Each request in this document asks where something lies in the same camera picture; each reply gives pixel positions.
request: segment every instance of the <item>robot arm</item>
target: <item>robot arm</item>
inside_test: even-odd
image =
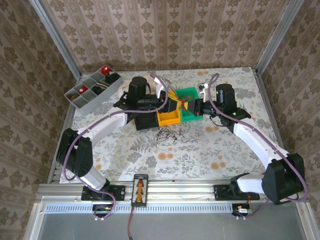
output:
[[[266,169],[263,175],[244,173],[232,178],[230,192],[233,193],[233,196],[248,192],[265,194],[272,202],[280,204],[280,200],[301,192],[303,190],[301,181],[284,159],[282,159],[256,131],[243,123],[235,122],[216,112],[210,102],[205,100],[208,98],[208,85],[206,83],[201,83],[198,87],[200,92],[203,93],[204,99],[196,99],[188,102],[188,111],[194,113],[196,116],[209,115],[211,118],[219,117],[221,124],[242,139],[258,156]],[[255,129],[259,129],[251,119],[250,114],[244,109],[237,107],[235,91],[230,84],[220,84],[216,86],[216,101],[214,105],[225,115],[250,124]],[[297,153],[289,154],[289,152],[279,147],[262,131],[260,132],[276,147],[278,152],[286,156],[304,179],[304,161],[302,157]]]
[[[164,87],[158,79],[155,78],[155,81],[158,83],[156,93],[146,95],[147,80],[143,77],[134,77],[129,85],[128,92],[124,93],[121,99],[115,103],[113,108],[102,116],[102,118],[78,130],[72,130],[71,128],[66,129],[61,137],[56,160],[63,165],[72,142],[79,137],[79,133],[87,131],[77,140],[75,146],[71,149],[66,169],[93,189],[108,192],[110,182],[93,166],[92,149],[103,138],[113,132],[114,129],[123,127],[139,114],[123,112],[110,116],[111,113],[123,110],[152,110],[163,104],[165,98],[165,92],[163,92]],[[171,84],[166,79],[162,81],[166,87]],[[161,112],[168,113],[174,111],[178,106],[178,102],[173,99],[168,99],[164,108],[161,109]]]

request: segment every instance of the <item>green bin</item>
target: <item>green bin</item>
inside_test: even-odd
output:
[[[188,96],[188,97],[191,96],[192,100],[199,98],[195,87],[177,89],[175,90],[175,94],[177,95],[178,98],[180,98],[181,96]],[[195,116],[194,114],[192,114],[187,110],[180,110],[180,111],[181,111],[181,122],[187,122],[187,121],[198,120],[203,118],[203,116]]]

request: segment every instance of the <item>yellow bin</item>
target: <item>yellow bin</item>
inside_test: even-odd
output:
[[[173,100],[177,100],[176,95],[174,94],[173,91],[169,91],[168,96],[169,96],[169,98],[171,98]],[[169,125],[169,124],[181,123],[180,105],[181,105],[181,102],[178,101],[177,110],[172,111],[172,112],[166,112],[166,113],[156,112],[156,115],[158,117],[159,127],[163,127],[163,126]]]

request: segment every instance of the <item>floral tablecloth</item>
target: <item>floral tablecloth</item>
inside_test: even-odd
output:
[[[250,67],[192,70],[160,70],[156,73],[172,82],[175,89],[197,87],[219,73],[217,84],[229,83],[235,90],[240,108],[249,112],[257,125],[276,140],[258,85]],[[145,71],[119,72],[124,79],[143,76]],[[73,129],[88,125],[107,113],[117,94],[86,117],[76,111]],[[183,140],[152,143],[148,141],[158,128],[136,131],[134,122],[116,129],[93,149],[93,165],[110,181],[132,181],[134,174],[149,179],[231,177],[240,173],[261,174],[263,165],[248,146],[227,128],[215,126],[208,116],[170,125]],[[66,183],[61,176],[60,183]]]

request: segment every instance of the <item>circuit board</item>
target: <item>circuit board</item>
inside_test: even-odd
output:
[[[133,189],[131,206],[146,207],[148,194],[148,178],[147,174],[135,174],[133,178]]]

